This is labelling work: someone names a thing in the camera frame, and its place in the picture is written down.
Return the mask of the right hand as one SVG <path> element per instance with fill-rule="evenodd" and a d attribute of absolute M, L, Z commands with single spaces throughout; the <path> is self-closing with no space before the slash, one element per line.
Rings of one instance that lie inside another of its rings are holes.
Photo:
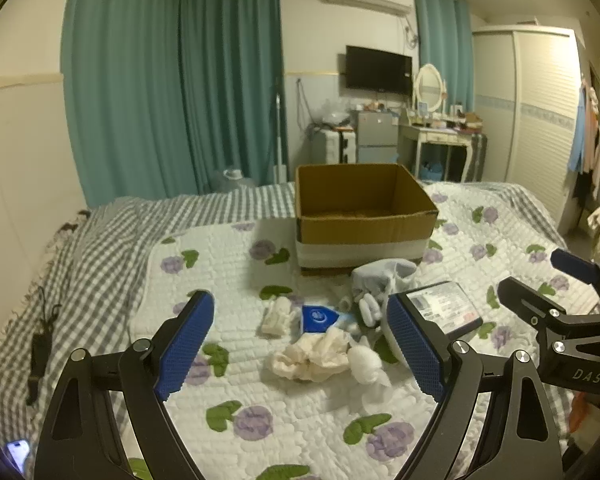
<path fill-rule="evenodd" d="M 600 435 L 600 396 L 577 392 L 571 402 L 568 422 L 573 440 L 595 442 Z"/>

